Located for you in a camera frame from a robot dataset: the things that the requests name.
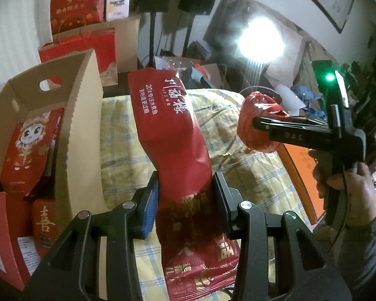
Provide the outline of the person's right forearm sleeve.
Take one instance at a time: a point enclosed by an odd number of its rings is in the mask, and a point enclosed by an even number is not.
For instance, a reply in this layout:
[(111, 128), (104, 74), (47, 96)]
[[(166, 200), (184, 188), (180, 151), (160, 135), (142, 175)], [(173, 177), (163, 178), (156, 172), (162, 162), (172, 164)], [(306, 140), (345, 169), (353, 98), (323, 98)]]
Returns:
[(330, 253), (353, 300), (376, 300), (376, 200), (348, 216), (337, 244), (326, 223), (314, 230), (317, 240)]

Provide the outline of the person's right hand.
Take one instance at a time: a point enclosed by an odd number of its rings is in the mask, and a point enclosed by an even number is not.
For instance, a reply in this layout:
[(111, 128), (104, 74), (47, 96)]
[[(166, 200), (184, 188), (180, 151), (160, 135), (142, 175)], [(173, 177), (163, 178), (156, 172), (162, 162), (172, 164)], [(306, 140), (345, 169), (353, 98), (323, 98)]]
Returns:
[(321, 153), (311, 149), (308, 155), (317, 163), (312, 176), (317, 181), (319, 198), (323, 198), (329, 188), (346, 190), (349, 199), (346, 225), (350, 228), (369, 225), (376, 218), (376, 190), (369, 168), (363, 162), (358, 163), (356, 173), (348, 171), (343, 174), (328, 176), (322, 170), (318, 159)]

